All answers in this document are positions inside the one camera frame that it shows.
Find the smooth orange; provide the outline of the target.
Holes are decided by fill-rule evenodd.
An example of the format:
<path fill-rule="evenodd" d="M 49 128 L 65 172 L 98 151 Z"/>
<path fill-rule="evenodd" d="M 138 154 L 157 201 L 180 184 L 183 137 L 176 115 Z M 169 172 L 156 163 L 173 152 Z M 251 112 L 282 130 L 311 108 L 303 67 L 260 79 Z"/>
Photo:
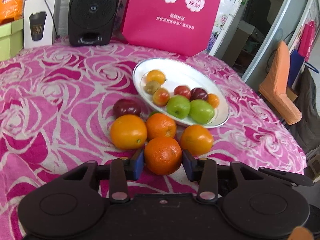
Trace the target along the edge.
<path fill-rule="evenodd" d="M 120 150 L 134 150 L 144 146 L 148 131 L 144 121 L 128 114 L 117 118 L 110 128 L 111 141 Z"/>
<path fill-rule="evenodd" d="M 208 153 L 214 143 L 214 138 L 208 129 L 200 125 L 188 126 L 181 135 L 180 146 L 193 156 Z"/>

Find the orange mandarin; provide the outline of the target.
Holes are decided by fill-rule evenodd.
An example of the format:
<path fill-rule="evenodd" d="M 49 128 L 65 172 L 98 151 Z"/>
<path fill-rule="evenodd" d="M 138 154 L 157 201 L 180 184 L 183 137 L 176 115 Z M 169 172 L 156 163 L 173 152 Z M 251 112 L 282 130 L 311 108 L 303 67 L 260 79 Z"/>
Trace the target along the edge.
<path fill-rule="evenodd" d="M 157 137 L 144 148 L 146 167 L 156 175 L 166 176 L 176 172 L 182 164 L 182 150 L 174 138 Z"/>
<path fill-rule="evenodd" d="M 165 114 L 155 113 L 147 119 L 145 124 L 148 131 L 148 140 L 157 137 L 174 138 L 176 135 L 176 122 Z"/>

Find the large green apple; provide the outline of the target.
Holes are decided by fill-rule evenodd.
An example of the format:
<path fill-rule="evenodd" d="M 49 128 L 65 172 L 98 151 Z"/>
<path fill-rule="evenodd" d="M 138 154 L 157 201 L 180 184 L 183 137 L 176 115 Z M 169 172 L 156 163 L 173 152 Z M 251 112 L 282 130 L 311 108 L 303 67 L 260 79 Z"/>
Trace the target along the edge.
<path fill-rule="evenodd" d="M 196 99 L 190 102 L 189 116 L 198 124 L 207 124 L 215 115 L 215 109 L 206 101 Z"/>

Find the dark red plum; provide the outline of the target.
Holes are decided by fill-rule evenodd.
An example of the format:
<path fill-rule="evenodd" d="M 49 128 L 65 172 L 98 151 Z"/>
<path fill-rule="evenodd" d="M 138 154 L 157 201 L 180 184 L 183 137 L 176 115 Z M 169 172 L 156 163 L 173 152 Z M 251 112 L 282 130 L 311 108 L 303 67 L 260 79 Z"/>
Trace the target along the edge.
<path fill-rule="evenodd" d="M 113 106 L 113 114 L 116 118 L 128 114 L 140 116 L 141 107 L 134 100 L 120 99 Z"/>

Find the small orange kumquat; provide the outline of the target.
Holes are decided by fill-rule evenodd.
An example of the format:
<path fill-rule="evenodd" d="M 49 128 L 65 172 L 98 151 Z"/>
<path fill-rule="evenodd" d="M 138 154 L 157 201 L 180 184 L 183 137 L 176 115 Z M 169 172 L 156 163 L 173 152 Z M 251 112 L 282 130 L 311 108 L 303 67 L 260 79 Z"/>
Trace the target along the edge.
<path fill-rule="evenodd" d="M 217 108 L 220 104 L 220 99 L 216 94 L 208 94 L 207 102 L 213 107 Z"/>

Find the orange mandarin top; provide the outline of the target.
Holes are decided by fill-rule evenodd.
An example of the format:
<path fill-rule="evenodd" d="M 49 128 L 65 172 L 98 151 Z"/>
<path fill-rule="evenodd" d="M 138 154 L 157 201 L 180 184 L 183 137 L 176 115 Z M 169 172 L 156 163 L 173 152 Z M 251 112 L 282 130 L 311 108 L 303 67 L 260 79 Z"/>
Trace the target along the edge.
<path fill-rule="evenodd" d="M 174 138 L 176 135 L 176 122 L 165 114 L 155 113 L 147 119 L 145 124 L 148 131 L 148 140 L 157 137 Z"/>

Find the small red tomato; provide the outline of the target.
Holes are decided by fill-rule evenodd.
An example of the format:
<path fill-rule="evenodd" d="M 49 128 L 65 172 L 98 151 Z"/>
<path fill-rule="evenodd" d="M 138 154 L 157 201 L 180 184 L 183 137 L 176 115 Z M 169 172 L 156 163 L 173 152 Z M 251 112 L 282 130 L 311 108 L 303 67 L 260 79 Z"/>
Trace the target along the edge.
<path fill-rule="evenodd" d="M 191 98 L 191 90 L 188 86 L 185 85 L 177 86 L 174 89 L 174 95 L 180 95 L 189 100 Z"/>

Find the small yellow orange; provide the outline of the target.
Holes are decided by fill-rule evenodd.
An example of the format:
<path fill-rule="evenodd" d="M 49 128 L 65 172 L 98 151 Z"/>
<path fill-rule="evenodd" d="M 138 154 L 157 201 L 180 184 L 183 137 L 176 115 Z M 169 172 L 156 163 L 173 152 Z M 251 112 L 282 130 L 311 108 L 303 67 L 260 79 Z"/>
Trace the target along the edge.
<path fill-rule="evenodd" d="M 165 83 L 166 77 L 165 77 L 165 74 L 160 70 L 151 70 L 148 72 L 146 76 L 146 81 L 147 82 L 156 81 L 160 85 L 162 85 L 163 83 Z"/>

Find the dark jacket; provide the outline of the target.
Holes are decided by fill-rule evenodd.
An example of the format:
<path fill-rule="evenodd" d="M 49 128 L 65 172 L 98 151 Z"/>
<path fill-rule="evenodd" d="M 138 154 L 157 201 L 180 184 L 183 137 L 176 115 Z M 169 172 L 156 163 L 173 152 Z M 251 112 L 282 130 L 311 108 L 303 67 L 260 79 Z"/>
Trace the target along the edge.
<path fill-rule="evenodd" d="M 302 119 L 290 126 L 290 132 L 306 155 L 319 152 L 319 113 L 316 107 L 317 88 L 308 68 L 300 77 L 296 106 Z"/>

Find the orange covered chair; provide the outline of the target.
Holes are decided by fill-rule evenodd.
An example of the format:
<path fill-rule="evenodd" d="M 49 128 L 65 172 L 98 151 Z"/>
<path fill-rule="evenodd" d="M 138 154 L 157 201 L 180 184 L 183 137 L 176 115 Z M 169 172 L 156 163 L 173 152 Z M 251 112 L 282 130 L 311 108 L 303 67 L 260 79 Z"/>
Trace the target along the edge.
<path fill-rule="evenodd" d="M 259 92 L 277 110 L 288 125 L 302 119 L 302 113 L 286 94 L 290 71 L 290 53 L 284 41 L 278 43 L 272 66 L 259 85 Z"/>

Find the pink rose tablecloth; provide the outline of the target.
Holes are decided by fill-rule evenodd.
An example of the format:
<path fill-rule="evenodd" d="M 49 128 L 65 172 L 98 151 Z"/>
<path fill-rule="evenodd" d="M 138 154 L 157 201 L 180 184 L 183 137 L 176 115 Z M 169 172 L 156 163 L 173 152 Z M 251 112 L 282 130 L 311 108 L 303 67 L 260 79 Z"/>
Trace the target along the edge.
<path fill-rule="evenodd" d="M 129 157 L 108 134 L 113 105 L 135 100 L 146 119 L 132 71 L 148 58 L 184 62 L 212 79 L 229 102 L 229 119 L 211 130 L 208 158 L 237 160 L 253 168 L 303 173 L 306 156 L 267 104 L 232 68 L 205 53 L 192 57 L 130 46 L 118 40 L 102 47 L 52 46 L 21 51 L 1 62 L 1 239 L 21 239 L 21 199 L 78 165 Z"/>

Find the blue bag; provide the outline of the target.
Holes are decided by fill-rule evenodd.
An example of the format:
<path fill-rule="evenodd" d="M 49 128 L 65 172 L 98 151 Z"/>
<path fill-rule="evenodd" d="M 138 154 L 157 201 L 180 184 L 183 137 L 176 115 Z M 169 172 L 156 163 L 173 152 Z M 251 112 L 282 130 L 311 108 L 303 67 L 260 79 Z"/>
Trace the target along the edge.
<path fill-rule="evenodd" d="M 297 50 L 293 50 L 291 55 L 290 55 L 290 69 L 289 69 L 289 77 L 288 77 L 288 82 L 287 86 L 292 87 L 294 84 L 300 69 L 304 63 L 305 57 L 300 55 Z"/>

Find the pink hanging bag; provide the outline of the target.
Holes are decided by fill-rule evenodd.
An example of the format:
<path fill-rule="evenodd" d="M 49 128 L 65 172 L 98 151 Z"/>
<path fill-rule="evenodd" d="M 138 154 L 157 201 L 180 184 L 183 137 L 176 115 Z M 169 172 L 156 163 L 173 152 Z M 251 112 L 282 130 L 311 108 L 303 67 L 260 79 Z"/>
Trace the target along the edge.
<path fill-rule="evenodd" d="M 298 48 L 300 56 L 304 57 L 305 61 L 309 60 L 312 44 L 315 39 L 316 24 L 315 21 L 310 21 L 304 26 L 302 38 Z"/>

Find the magenta tote bag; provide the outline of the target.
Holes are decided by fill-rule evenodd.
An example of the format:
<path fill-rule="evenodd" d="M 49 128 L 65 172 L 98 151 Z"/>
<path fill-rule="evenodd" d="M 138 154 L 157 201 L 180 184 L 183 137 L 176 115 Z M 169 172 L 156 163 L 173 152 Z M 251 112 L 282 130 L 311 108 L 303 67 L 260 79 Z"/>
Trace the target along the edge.
<path fill-rule="evenodd" d="M 207 48 L 221 0 L 127 0 L 121 32 L 132 45 L 193 56 Z"/>

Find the black speaker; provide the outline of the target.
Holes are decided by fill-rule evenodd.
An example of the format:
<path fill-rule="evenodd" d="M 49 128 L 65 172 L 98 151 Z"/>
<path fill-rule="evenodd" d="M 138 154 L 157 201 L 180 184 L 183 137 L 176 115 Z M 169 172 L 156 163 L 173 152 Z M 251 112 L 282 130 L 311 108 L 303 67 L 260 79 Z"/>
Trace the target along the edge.
<path fill-rule="evenodd" d="M 70 0 L 68 39 L 72 46 L 104 46 L 110 42 L 119 0 Z"/>

